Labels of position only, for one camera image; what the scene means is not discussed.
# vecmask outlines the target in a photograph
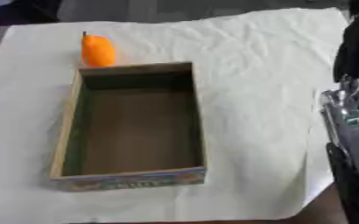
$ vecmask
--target wooden box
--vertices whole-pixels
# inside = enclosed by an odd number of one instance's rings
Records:
[[[50,174],[60,189],[200,184],[205,174],[191,63],[78,71]]]

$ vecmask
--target white paper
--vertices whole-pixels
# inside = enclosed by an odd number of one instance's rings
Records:
[[[11,27],[0,45],[0,223],[280,219],[331,182],[318,95],[346,21],[336,9],[272,10],[168,24]],[[192,61],[205,132],[204,185],[60,192],[47,171],[81,34],[118,64]]]

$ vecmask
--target white sheet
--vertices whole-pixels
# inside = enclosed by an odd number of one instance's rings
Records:
[[[332,182],[318,94],[346,21],[336,9],[273,10],[170,24],[11,27],[0,45],[0,223],[280,219]],[[107,192],[46,186],[81,33],[119,64],[194,63],[208,151],[204,185]]]

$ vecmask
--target orange fruit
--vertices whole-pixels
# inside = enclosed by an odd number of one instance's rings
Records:
[[[90,67],[109,67],[116,62],[116,50],[107,38],[83,32],[81,57]]]

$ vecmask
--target green component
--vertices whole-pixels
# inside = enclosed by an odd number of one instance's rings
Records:
[[[81,175],[82,161],[85,157],[87,142],[89,92],[87,87],[82,84],[67,145],[67,154],[62,172],[64,176]]]

